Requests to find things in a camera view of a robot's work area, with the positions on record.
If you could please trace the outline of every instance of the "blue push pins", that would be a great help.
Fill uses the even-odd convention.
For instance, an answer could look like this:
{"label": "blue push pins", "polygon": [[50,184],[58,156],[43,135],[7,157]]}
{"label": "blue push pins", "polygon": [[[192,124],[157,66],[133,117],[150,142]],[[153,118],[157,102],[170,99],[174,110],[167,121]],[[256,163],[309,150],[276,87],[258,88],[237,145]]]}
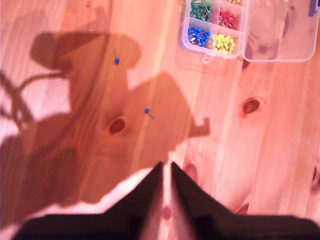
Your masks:
{"label": "blue push pins", "polygon": [[119,64],[120,59],[117,57],[116,47],[114,46],[113,49],[114,49],[114,55],[115,55],[114,63],[115,63],[115,64]]}
{"label": "blue push pins", "polygon": [[149,114],[153,119],[155,119],[155,117],[150,113],[150,109],[149,109],[149,108],[146,108],[146,109],[144,110],[144,112],[145,112],[146,114]]}

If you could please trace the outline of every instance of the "plastic organizer box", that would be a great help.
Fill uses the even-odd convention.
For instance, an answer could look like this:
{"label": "plastic organizer box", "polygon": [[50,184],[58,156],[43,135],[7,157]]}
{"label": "plastic organizer box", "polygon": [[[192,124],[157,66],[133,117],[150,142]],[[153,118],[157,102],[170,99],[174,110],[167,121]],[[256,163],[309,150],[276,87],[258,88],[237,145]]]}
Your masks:
{"label": "plastic organizer box", "polygon": [[[211,16],[208,21],[192,16],[192,0],[186,0],[179,45],[185,51],[203,55],[203,63],[214,57],[235,59],[240,55],[249,62],[303,62],[315,53],[319,12],[310,12],[312,6],[315,10],[316,0],[240,0],[239,5],[226,0],[199,2],[212,6]],[[236,17],[235,30],[219,25],[220,11]],[[189,27],[210,30],[212,37],[230,36],[235,43],[232,53],[191,44]]]}

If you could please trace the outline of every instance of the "metal pin needle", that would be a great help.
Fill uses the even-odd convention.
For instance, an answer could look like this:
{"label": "metal pin needle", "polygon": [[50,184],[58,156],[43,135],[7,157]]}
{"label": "metal pin needle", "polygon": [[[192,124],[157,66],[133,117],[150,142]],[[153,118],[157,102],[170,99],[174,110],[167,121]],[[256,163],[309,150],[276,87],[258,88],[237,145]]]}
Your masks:
{"label": "metal pin needle", "polygon": [[149,114],[153,119],[156,119],[156,118],[150,113],[150,109],[149,109],[149,108],[146,108],[146,109],[144,110],[144,112],[145,112],[146,114]]}

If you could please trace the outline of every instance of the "wood knot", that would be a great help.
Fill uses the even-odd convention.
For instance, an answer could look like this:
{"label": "wood knot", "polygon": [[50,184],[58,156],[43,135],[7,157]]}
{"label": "wood knot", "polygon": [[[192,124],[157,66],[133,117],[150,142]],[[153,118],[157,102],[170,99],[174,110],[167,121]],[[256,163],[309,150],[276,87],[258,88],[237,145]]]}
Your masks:
{"label": "wood knot", "polygon": [[312,181],[314,181],[316,179],[316,176],[317,176],[317,168],[314,167]]}
{"label": "wood knot", "polygon": [[260,102],[257,99],[251,97],[248,98],[243,104],[242,111],[244,114],[251,114],[254,111],[256,111],[259,107]]}
{"label": "wood knot", "polygon": [[183,170],[196,184],[198,184],[198,171],[193,162],[189,163]]}
{"label": "wood knot", "polygon": [[126,122],[122,118],[117,118],[109,127],[111,135],[121,132],[125,128]]}
{"label": "wood knot", "polygon": [[163,209],[162,209],[162,217],[164,220],[168,221],[172,216],[172,212],[171,212],[171,209],[170,207],[168,206],[165,206]]}

